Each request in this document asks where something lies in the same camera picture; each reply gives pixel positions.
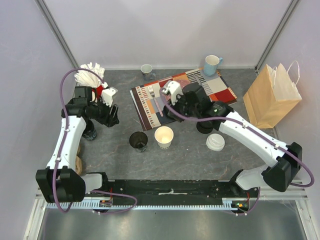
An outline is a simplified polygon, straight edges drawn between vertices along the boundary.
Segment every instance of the rope handle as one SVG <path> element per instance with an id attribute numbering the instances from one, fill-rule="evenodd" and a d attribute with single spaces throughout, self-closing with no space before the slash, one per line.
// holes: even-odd
<path id="1" fill-rule="evenodd" d="M 275 72 L 274 81 L 273 81 L 273 87 L 272 87 L 272 89 L 274 89 L 275 85 L 276 85 L 276 76 L 277 76 L 277 67 L 276 66 L 274 68 L 272 68 L 272 72 Z"/>
<path id="2" fill-rule="evenodd" d="M 297 79 L 296 83 L 294 84 L 294 86 L 296 87 L 297 84 L 298 84 L 298 82 L 299 82 L 299 79 L 300 79 L 300 66 L 299 66 L 299 63 L 298 63 L 297 60 L 294 60 L 294 61 L 290 64 L 290 66 L 289 66 L 288 70 L 286 71 L 286 73 L 289 74 L 289 70 L 290 70 L 290 68 L 292 67 L 292 65 L 293 65 L 294 63 L 296 63 L 297 66 L 298 66 L 298 79 Z M 277 67 L 275 66 L 272 70 L 273 70 L 272 72 L 275 71 L 275 74 L 274 74 L 274 83 L 273 83 L 273 87 L 272 87 L 272 89 L 274 89 L 274 88 L 275 88 L 275 85 L 276 85 Z"/>
<path id="3" fill-rule="evenodd" d="M 295 85 L 294 85 L 294 86 L 296 87 L 297 84 L 298 84 L 298 82 L 299 82 L 299 79 L 300 79 L 300 67 L 299 67 L 299 63 L 298 63 L 297 60 L 294 60 L 294 61 L 290 64 L 290 66 L 289 66 L 288 70 L 286 71 L 286 73 L 287 73 L 287 74 L 289 73 L 289 70 L 290 70 L 291 66 L 292 66 L 294 63 L 296 63 L 297 66 L 298 66 L 298 79 L 297 79 L 297 81 L 296 81 L 296 83 L 295 83 Z"/>

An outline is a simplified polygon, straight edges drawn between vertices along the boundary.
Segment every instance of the black cup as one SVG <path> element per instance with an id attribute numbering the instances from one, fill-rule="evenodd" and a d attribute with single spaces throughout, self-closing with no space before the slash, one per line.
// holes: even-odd
<path id="1" fill-rule="evenodd" d="M 91 120 L 88 120 L 86 123 L 85 129 L 82 133 L 82 137 L 85 139 L 92 141 L 97 137 L 97 131 L 95 129 L 95 125 Z"/>
<path id="2" fill-rule="evenodd" d="M 130 136 L 129 143 L 138 153 L 142 153 L 147 149 L 148 137 L 142 131 L 136 131 Z"/>

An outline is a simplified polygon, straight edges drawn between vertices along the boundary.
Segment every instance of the cup lid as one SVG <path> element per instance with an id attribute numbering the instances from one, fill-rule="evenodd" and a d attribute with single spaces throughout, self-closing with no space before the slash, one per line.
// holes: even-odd
<path id="1" fill-rule="evenodd" d="M 223 136 L 214 133 L 206 139 L 206 145 L 209 149 L 214 151 L 221 151 L 225 146 L 225 139 Z"/>

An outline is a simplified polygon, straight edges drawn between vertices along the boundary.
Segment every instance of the paper bag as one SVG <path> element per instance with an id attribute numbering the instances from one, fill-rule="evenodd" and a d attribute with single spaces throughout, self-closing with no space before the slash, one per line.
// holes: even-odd
<path id="1" fill-rule="evenodd" d="M 293 63 L 298 65 L 296 83 L 289 77 Z M 302 98 L 297 89 L 300 69 L 297 61 L 288 70 L 280 63 L 271 68 L 267 64 L 243 97 L 251 124 L 259 129 L 273 128 Z"/>

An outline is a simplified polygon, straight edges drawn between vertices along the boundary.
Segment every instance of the gray table surface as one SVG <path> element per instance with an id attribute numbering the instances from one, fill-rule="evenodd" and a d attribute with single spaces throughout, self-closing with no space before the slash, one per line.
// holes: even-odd
<path id="1" fill-rule="evenodd" d="M 155 70 L 156 79 L 162 79 L 187 71 L 187 69 Z M 243 101 L 256 78 L 253 69 L 221 69 L 220 73 L 237 95 L 232 107 L 246 120 L 247 111 Z M 105 81 L 118 89 L 114 103 L 119 106 L 120 124 L 108 128 L 94 122 L 97 138 L 82 139 L 81 153 L 83 173 L 106 172 L 109 179 L 230 179 L 239 169 L 252 169 L 264 162 L 252 151 L 232 137 L 220 133 L 225 139 L 222 151 L 209 150 L 207 134 L 201 134 L 193 122 L 168 124 L 174 132 L 170 148 L 160 149 L 155 130 L 146 131 L 147 150 L 135 152 L 129 145 L 132 133 L 142 131 L 129 90 L 144 84 L 139 70 L 108 70 Z M 266 133 L 274 135 L 272 129 Z"/>

